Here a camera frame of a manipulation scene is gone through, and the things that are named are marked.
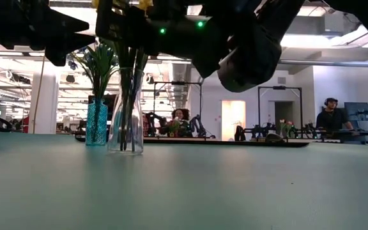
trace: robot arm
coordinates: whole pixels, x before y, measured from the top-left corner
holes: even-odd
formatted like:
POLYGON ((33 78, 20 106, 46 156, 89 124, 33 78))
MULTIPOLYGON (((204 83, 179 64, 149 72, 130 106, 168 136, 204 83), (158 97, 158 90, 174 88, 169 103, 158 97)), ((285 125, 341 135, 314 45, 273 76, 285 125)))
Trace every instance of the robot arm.
MULTIPOLYGON (((112 0, 100 0, 96 34, 123 39, 151 56, 191 59, 202 78, 218 70, 227 90, 242 92, 271 79, 280 41, 304 2, 267 0, 255 13, 261 0, 153 0, 146 11, 128 6, 120 15, 112 11, 112 0), (186 15, 195 4, 203 6, 201 15, 186 15)), ((325 2, 356 15, 368 29, 368 1, 325 2)))
POLYGON ((56 66, 66 64, 66 55, 95 42, 94 36, 76 32, 89 24, 49 8, 49 0, 0 0, 0 45, 12 50, 17 45, 45 50, 56 66))
POLYGON ((155 119, 158 119, 158 123, 160 124, 160 127, 164 127, 167 124, 166 118, 163 118, 155 114, 154 112, 147 113, 146 118, 148 121, 148 135, 149 136, 155 136, 156 134, 156 128, 154 124, 155 119))
POLYGON ((190 120, 190 129, 191 132, 197 132, 198 137, 206 137, 207 132, 201 123, 201 118, 199 115, 196 115, 190 120))

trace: door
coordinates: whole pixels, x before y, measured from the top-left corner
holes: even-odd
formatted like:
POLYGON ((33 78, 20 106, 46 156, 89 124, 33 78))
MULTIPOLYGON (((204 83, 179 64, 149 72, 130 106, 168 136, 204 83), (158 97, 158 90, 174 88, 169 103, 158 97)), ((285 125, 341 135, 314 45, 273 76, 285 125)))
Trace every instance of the door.
POLYGON ((223 100, 221 106, 221 140, 234 139, 236 126, 245 128, 246 103, 241 100, 223 100))
POLYGON ((280 120, 284 119, 285 122, 293 121, 293 102, 275 102, 275 125, 276 133, 280 134, 280 120))

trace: clear glass vase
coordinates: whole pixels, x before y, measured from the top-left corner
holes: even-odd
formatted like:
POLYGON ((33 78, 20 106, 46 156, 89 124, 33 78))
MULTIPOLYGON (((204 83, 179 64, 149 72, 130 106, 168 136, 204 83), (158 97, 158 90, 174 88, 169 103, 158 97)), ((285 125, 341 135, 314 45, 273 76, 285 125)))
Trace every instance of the clear glass vase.
POLYGON ((88 106, 87 146, 104 146, 106 144, 107 106, 103 102, 103 100, 94 99, 88 106))
POLYGON ((140 95, 143 72, 121 68, 120 95, 114 107, 107 149, 109 153, 140 155, 143 152, 143 118, 140 95))

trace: man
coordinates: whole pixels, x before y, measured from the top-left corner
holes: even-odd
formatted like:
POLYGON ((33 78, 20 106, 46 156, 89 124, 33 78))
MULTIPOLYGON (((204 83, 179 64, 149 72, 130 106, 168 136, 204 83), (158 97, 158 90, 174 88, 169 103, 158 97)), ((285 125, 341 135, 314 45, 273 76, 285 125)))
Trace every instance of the man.
POLYGON ((344 124, 347 129, 352 130, 353 125, 348 121, 343 111, 337 109, 337 99, 327 98, 325 100, 326 108, 319 113, 316 119, 316 128, 320 130, 339 130, 344 124))

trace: yellow flower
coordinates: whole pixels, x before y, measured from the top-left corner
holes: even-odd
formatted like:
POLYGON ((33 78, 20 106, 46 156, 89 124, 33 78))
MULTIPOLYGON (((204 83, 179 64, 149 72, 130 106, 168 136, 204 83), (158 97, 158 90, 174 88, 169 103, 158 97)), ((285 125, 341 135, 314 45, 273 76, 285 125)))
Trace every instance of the yellow flower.
MULTIPOLYGON (((113 0, 114 4, 117 4, 120 0, 113 0)), ((99 7, 99 0, 92 0, 92 6, 97 9, 99 7)), ((139 8, 141 10, 146 11, 149 6, 153 6, 153 0, 140 0, 139 1, 139 8)))
POLYGON ((97 9, 99 7, 99 0, 92 0, 92 6, 97 9))
POLYGON ((149 6, 153 6, 153 0, 140 0, 139 9, 146 11, 149 6))

